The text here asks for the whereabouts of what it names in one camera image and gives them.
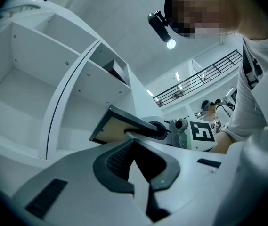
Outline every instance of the light fixture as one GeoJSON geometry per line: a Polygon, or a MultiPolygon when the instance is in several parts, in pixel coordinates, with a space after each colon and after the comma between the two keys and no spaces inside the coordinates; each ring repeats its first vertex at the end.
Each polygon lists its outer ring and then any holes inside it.
{"type": "Polygon", "coordinates": [[[154,96],[154,95],[152,94],[152,92],[150,92],[149,90],[148,90],[147,92],[148,92],[148,94],[149,94],[150,96],[154,96]]]}
{"type": "Polygon", "coordinates": [[[167,47],[168,47],[169,49],[172,49],[172,48],[176,47],[176,41],[173,40],[173,39],[169,40],[169,41],[167,42],[167,47]]]}
{"type": "Polygon", "coordinates": [[[177,80],[179,81],[180,80],[180,76],[179,76],[179,73],[176,72],[176,77],[177,77],[177,80]]]}
{"type": "Polygon", "coordinates": [[[230,89],[230,91],[226,94],[226,96],[228,96],[232,90],[233,90],[233,87],[232,87],[232,88],[230,89]]]}

